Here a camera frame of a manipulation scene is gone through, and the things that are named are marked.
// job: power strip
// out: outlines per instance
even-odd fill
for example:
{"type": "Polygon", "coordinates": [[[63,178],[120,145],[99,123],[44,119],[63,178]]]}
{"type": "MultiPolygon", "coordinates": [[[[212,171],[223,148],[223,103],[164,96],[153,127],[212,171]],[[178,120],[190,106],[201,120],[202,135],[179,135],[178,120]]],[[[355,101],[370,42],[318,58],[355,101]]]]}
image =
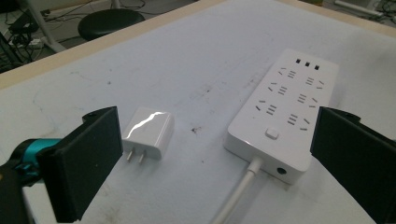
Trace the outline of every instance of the power strip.
{"type": "Polygon", "coordinates": [[[337,74],[334,63],[286,49],[231,122],[225,148],[293,184],[309,167],[318,109],[337,74]]]}

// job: white tabletop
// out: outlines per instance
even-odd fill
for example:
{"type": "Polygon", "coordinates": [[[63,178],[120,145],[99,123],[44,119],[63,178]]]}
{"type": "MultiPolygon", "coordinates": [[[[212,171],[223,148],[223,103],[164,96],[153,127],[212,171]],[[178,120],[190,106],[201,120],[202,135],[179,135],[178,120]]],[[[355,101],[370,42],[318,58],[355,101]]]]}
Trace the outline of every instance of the white tabletop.
{"type": "MultiPolygon", "coordinates": [[[[209,223],[247,167],[222,146],[227,126],[284,49],[338,63],[331,107],[395,138],[395,38],[275,1],[229,0],[1,90],[0,163],[102,107],[118,107],[122,130],[141,105],[168,111],[164,158],[139,166],[124,155],[81,223],[209,223]]],[[[25,191],[38,223],[54,223],[44,186],[25,191]]],[[[293,186],[261,172],[231,223],[373,221],[313,160],[293,186]]]]}

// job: round stool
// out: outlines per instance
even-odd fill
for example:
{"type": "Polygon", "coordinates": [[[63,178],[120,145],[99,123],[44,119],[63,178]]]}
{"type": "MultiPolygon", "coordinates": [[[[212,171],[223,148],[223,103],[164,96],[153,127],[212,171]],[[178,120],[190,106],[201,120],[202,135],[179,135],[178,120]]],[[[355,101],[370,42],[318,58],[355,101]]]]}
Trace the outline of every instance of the round stool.
{"type": "Polygon", "coordinates": [[[84,17],[78,24],[78,33],[89,41],[144,20],[145,18],[136,11],[124,8],[107,9],[84,17]]]}

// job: white cable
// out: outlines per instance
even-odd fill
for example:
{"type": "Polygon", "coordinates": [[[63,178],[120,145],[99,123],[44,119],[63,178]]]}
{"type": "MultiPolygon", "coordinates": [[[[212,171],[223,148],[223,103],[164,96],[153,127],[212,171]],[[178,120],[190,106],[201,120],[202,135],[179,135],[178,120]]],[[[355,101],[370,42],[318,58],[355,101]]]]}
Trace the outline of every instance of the white cable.
{"type": "Polygon", "coordinates": [[[259,157],[254,157],[251,161],[249,167],[247,168],[247,172],[244,178],[239,182],[239,186],[233,192],[233,195],[228,199],[227,203],[225,203],[220,210],[220,212],[215,217],[212,224],[222,224],[231,214],[242,194],[245,192],[247,187],[251,184],[252,180],[256,176],[256,174],[260,171],[260,167],[262,166],[262,159],[259,157]]]}

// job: plug prong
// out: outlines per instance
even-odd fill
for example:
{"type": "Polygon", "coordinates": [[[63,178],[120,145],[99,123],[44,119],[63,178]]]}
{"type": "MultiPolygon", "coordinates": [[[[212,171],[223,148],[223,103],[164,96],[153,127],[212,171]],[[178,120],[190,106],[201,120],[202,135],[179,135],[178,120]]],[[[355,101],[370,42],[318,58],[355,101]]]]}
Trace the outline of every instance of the plug prong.
{"type": "Polygon", "coordinates": [[[131,161],[131,158],[132,158],[133,155],[134,155],[134,147],[129,152],[128,157],[126,158],[126,160],[127,161],[131,161]]]}
{"type": "Polygon", "coordinates": [[[141,155],[140,158],[139,158],[139,165],[142,164],[143,159],[145,159],[145,156],[146,156],[146,150],[143,151],[142,155],[141,155]]]}

